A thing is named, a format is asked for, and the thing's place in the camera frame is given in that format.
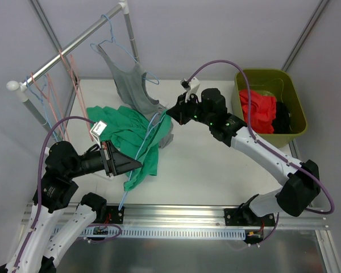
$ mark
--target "red cloth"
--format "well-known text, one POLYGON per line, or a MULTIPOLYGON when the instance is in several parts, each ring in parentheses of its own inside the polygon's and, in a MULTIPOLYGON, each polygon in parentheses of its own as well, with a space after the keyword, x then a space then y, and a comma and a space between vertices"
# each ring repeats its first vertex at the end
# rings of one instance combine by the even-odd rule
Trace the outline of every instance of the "red cloth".
MULTIPOLYGON (((243 109, 244 120, 248 122, 248 90, 240 91, 240 101, 243 109)), ((251 90, 251 127, 260 134, 273 134, 273 119, 276 117, 276 98, 262 96, 251 90)))

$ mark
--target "black mounting plate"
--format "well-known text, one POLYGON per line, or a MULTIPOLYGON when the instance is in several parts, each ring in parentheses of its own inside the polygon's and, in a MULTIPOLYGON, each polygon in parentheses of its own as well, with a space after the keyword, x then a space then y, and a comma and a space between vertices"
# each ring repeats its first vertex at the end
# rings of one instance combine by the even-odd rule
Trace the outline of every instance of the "black mounting plate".
MULTIPOLYGON (((255 223, 252 223, 251 225, 247 223, 244 219, 235 219, 232 217, 232 215, 236 212, 237 208, 235 209, 224 209, 224 218, 225 218, 225 225, 226 226, 260 226, 260 218, 257 218, 255 223)), ((274 215, 267 214, 261 219, 264 221, 264 226, 275 226, 275 218, 274 215)))
POLYGON ((106 215, 110 214, 109 224, 122 224, 124 221, 125 207, 119 210, 118 206, 107 206, 106 215))

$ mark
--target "black cloth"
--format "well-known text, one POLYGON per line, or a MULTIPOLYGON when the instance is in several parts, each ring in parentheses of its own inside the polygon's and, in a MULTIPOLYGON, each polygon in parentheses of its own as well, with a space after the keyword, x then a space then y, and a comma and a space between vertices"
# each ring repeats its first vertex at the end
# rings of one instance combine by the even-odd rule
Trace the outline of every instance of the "black cloth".
POLYGON ((272 122, 274 134, 290 134, 290 115, 284 103, 277 101, 276 117, 272 122))

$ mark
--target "blue wire hanger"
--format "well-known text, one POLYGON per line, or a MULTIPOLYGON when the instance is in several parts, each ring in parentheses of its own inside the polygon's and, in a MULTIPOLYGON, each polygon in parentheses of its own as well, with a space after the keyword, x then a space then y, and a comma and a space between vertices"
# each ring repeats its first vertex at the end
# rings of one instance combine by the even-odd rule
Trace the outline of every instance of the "blue wire hanger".
MULTIPOLYGON (((115 38, 114 32, 113 32, 113 25, 111 24, 110 18, 107 17, 107 15, 105 15, 105 14, 102 14, 101 17, 105 17, 105 18, 109 21, 109 23, 110 23, 111 40, 104 40, 104 41, 102 41, 101 43, 99 43, 98 45, 100 46, 100 45, 103 44, 104 42, 114 43, 114 44, 116 44, 118 47, 120 47, 122 50, 124 50, 124 51, 125 51, 125 52, 134 60, 134 62, 137 63, 138 61, 134 58, 134 56, 133 56, 126 48, 124 48, 122 45, 118 44, 118 42, 116 41, 116 38, 115 38)), ((97 54, 100 54, 95 48, 93 48, 94 45, 96 46, 96 44, 94 44, 94 43, 90 44, 91 49, 92 49, 94 52, 96 52, 97 54)), ((151 76, 152 76, 154 79, 156 79, 157 81, 156 81, 156 82, 155 82, 155 81, 151 81, 151 80, 149 80, 149 79, 147 79, 147 78, 145 78, 145 77, 143 77, 143 79, 145 79, 146 81, 151 82, 152 84, 158 85, 158 84, 159 84, 159 79, 158 79, 153 73, 151 73, 151 72, 149 72, 149 71, 147 71, 147 73, 148 73, 149 75, 151 75, 151 76)))
MULTIPOLYGON (((48 118, 48 113, 47 113, 47 109, 44 105, 44 99, 42 94, 40 94, 40 97, 31 89, 30 85, 28 84, 28 77, 26 77, 25 82, 27 84, 27 88, 29 89, 29 91, 38 99, 38 101, 40 101, 40 104, 42 105, 43 109, 44 109, 44 114, 45 114, 45 121, 47 121, 48 125, 50 128, 52 128, 51 123, 49 122, 49 118, 48 118)), ((45 81, 43 87, 41 88, 41 91, 43 92, 44 88, 47 86, 47 82, 45 81)), ((57 133, 53 132, 53 137, 55 138, 56 142, 58 142, 58 137, 57 137, 57 133)))

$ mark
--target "metal bracket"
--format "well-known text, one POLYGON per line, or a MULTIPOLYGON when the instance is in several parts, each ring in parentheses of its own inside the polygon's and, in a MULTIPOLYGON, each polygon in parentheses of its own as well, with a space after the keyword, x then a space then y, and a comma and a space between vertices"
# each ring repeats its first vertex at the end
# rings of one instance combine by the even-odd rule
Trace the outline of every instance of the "metal bracket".
POLYGON ((341 273, 341 261, 329 230, 316 230, 316 236, 325 262, 326 272, 341 273))
MULTIPOLYGON (((22 224, 27 224, 30 219, 32 204, 28 204, 22 224)), ((75 213, 77 203, 69 203, 58 225, 66 223, 75 213)), ((186 205, 135 205, 126 206, 124 225, 145 228, 202 228, 202 229, 229 229, 225 225, 224 209, 237 209, 238 206, 186 206, 186 205)), ((237 229, 250 229, 249 226, 236 226, 237 229)), ((278 230, 328 230, 329 224, 326 217, 303 212, 299 217, 292 217, 281 212, 278 230)))
MULTIPOLYGON (((105 217, 106 220, 108 220, 109 224, 118 224, 121 225, 124 223, 124 212, 125 207, 123 207, 121 210, 119 210, 119 206, 107 206, 106 207, 106 213, 105 217)), ((100 221, 95 221, 95 224, 103 224, 103 219, 100 221)))
MULTIPOLYGON (((61 225, 57 225, 52 233, 56 235, 61 225)), ((87 227, 79 237, 90 237, 99 240, 101 238, 112 237, 116 235, 118 229, 109 226, 108 229, 99 234, 97 226, 87 227)), ((133 227, 123 226, 121 238, 156 238, 156 239, 211 239, 211 240, 238 240, 243 241, 246 238, 245 231, 242 229, 184 229, 169 227, 133 227)))
MULTIPOLYGON (((249 225, 246 220, 241 219, 234 219, 232 215, 237 211, 238 209, 224 209, 224 218, 225 218, 225 225, 226 226, 255 226, 255 225, 249 225)), ((261 218, 264 222, 265 226, 275 226, 275 218, 274 215, 267 214, 264 217, 261 218)))
POLYGON ((92 137, 94 138, 94 140, 100 147, 101 147, 100 135, 102 134, 106 126, 107 124, 104 123, 103 121, 98 121, 94 124, 94 126, 92 126, 90 130, 90 134, 92 135, 92 137))
POLYGON ((186 79, 183 79, 181 81, 181 85, 186 89, 187 93, 186 93, 186 97, 185 97, 185 102, 189 101, 189 98, 191 96, 191 94, 196 94, 197 90, 200 86, 200 81, 197 78, 193 78, 188 84, 186 82, 186 79))

